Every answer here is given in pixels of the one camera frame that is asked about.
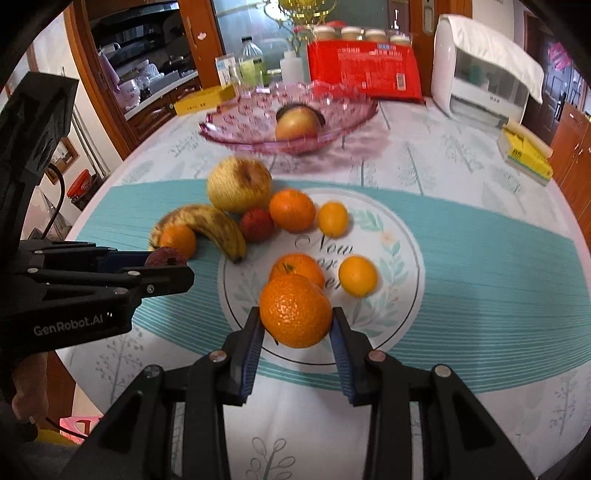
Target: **red container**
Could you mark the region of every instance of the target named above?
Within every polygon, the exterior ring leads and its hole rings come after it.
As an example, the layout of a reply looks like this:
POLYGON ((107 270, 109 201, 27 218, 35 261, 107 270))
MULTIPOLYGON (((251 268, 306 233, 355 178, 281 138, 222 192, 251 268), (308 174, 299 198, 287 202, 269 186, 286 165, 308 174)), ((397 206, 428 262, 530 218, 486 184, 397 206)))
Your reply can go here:
POLYGON ((328 40, 308 45, 312 80, 354 86, 373 97, 422 100, 413 48, 370 41, 328 40))
POLYGON ((69 199, 77 199, 82 197, 92 185, 92 176, 88 170, 83 171, 78 178, 74 180, 72 186, 68 190, 67 197, 69 199))

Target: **orange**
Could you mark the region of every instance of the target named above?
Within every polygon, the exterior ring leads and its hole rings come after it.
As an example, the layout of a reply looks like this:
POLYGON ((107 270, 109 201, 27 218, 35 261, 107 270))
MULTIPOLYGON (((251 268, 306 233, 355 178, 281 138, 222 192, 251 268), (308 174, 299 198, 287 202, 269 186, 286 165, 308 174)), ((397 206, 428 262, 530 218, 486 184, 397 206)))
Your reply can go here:
POLYGON ((326 202, 318 210, 318 228, 331 238, 343 235, 349 224, 347 209, 340 202, 326 202))
POLYGON ((172 247, 188 260, 197 251, 197 236, 187 225, 171 225, 160 235, 160 247, 172 247))
POLYGON ((305 193, 286 189, 273 195, 269 213, 283 230, 297 233, 312 226, 316 217, 316 206, 305 193))
POLYGON ((320 342, 332 322, 329 299, 302 275, 279 275, 262 289, 262 324, 279 343, 306 348, 320 342))
POLYGON ((316 260, 309 255, 288 254, 277 259, 273 268, 271 268, 269 280, 273 280, 273 278, 279 275, 290 273, 303 275, 321 289, 324 288, 324 274, 322 273, 322 269, 316 260))
POLYGON ((351 255, 339 267, 339 281, 348 294, 365 297, 378 285, 378 271, 367 258, 351 255))

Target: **banana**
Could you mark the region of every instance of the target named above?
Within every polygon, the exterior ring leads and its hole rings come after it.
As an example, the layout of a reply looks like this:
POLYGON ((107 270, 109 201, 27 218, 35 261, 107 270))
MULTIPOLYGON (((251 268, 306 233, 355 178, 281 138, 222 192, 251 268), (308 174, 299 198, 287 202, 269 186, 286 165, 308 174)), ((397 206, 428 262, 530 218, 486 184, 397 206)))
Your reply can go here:
POLYGON ((185 205, 162 217, 150 232, 149 250, 160 246, 160 235, 172 225, 186 225, 205 235, 234 263, 246 256, 246 240, 238 224, 222 210, 204 203, 185 205))

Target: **yellow box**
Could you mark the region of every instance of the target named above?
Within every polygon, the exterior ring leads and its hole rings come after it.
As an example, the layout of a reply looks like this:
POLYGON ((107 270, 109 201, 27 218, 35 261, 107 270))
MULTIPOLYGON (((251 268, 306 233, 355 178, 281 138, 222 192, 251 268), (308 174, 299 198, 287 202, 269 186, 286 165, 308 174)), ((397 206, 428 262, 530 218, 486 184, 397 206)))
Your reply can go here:
POLYGON ((174 104, 174 109, 177 115, 187 115, 187 113, 200 110, 214 109, 223 102, 232 100, 235 96, 236 93, 232 85, 226 85, 225 87, 218 85, 187 95, 174 104))

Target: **door handle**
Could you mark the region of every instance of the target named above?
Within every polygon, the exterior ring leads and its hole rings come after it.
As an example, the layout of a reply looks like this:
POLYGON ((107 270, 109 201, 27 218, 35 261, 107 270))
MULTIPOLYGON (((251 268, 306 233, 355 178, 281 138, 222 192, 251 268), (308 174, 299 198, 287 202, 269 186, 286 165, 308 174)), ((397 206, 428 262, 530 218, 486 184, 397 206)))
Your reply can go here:
POLYGON ((195 37, 193 36, 193 29, 191 27, 191 19, 187 16, 187 29, 189 30, 189 37, 191 37, 191 41, 193 42, 193 47, 197 48, 197 44, 195 43, 195 37))
POLYGON ((427 35, 435 32, 435 0, 423 0, 423 32, 427 35))
POLYGON ((562 110, 564 110, 565 103, 566 103, 566 92, 561 92, 560 96, 558 97, 558 106, 556 107, 556 112, 554 114, 554 120, 560 121, 560 117, 562 116, 562 110))

